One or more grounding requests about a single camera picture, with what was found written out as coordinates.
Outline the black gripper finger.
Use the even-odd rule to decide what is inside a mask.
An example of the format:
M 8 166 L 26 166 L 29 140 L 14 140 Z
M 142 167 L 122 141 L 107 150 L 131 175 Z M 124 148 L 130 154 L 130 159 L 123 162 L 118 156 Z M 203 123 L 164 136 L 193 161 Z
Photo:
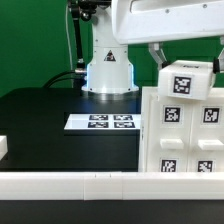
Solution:
M 220 44 L 223 46 L 219 56 L 213 60 L 213 72 L 224 73 L 224 37 L 220 38 Z

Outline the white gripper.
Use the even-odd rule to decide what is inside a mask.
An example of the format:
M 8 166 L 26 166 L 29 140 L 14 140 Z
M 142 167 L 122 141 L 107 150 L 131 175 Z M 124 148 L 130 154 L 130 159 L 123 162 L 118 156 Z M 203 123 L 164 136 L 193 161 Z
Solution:
M 159 42 L 224 35 L 224 0 L 112 0 L 111 10 L 116 40 L 149 43 L 159 70 L 167 62 Z

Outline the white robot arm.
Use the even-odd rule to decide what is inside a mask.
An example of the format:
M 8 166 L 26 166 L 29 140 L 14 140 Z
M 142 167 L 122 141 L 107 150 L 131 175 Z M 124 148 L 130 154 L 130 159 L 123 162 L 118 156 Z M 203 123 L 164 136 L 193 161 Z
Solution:
M 162 50 L 167 41 L 224 35 L 224 0 L 95 1 L 92 17 L 93 58 L 83 89 L 100 95 L 136 92 L 127 50 L 149 45 L 159 68 L 168 65 Z

